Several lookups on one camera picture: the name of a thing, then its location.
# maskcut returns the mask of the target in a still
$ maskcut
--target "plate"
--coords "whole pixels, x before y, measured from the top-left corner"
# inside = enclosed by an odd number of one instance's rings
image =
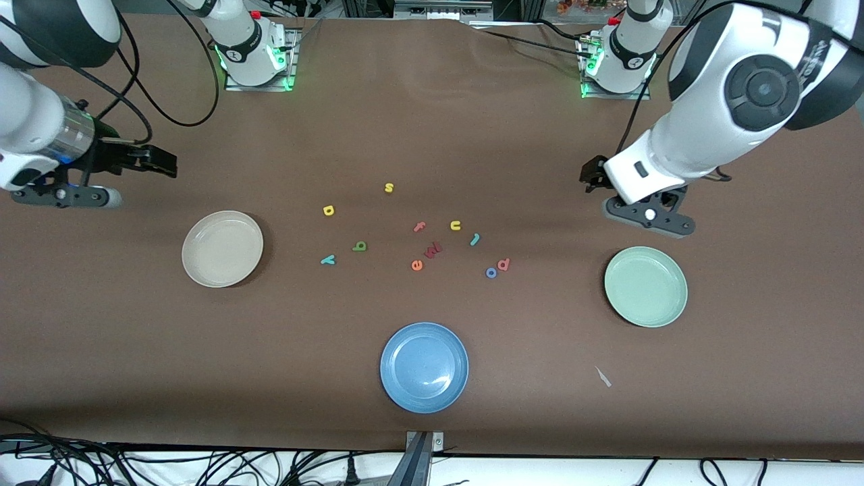
[[[658,328],[678,319],[687,305],[687,280],[669,255],[647,246],[620,251],[606,267],[609,303],[627,321]]]
[[[397,331],[381,355],[381,383],[405,410],[434,413],[453,405],[468,382],[468,353],[459,337],[436,323]]]
[[[219,211],[198,221],[183,241],[183,268],[205,287],[227,287],[255,270],[264,251],[258,224],[238,211]]]

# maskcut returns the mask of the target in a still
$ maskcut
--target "table surface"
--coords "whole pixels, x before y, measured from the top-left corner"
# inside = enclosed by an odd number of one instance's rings
[[[176,17],[129,20],[145,85],[199,117],[213,86],[194,38]],[[116,59],[94,73],[126,78]],[[38,77],[110,99],[66,70]],[[655,94],[633,136],[669,109],[662,82]],[[443,430],[464,452],[860,458],[854,112],[780,132],[727,167],[731,183],[693,184],[683,212],[698,229],[673,240],[605,219],[611,193],[578,183],[632,104],[581,99],[566,54],[457,22],[327,20],[303,42],[294,92],[223,93],[197,128],[131,98],[179,178],[95,175],[123,193],[116,211],[0,198],[3,415],[161,444],[398,448],[407,430]],[[142,131],[123,107],[106,120]],[[222,209],[252,215],[265,250],[251,278],[214,290],[180,253]],[[369,250],[351,252],[357,240]],[[443,252],[413,272],[433,240]],[[626,323],[604,296],[606,263],[637,245],[688,280],[662,329]],[[321,265],[330,253],[337,265]],[[486,278],[503,258],[510,270]],[[450,328],[471,362],[464,394],[432,415],[394,405],[378,378],[388,338],[417,321]]]

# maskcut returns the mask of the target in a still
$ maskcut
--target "blue plate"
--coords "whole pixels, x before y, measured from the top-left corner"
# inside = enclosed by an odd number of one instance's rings
[[[405,410],[434,413],[462,394],[468,382],[468,353],[450,329],[413,323],[397,331],[381,355],[381,383]]]

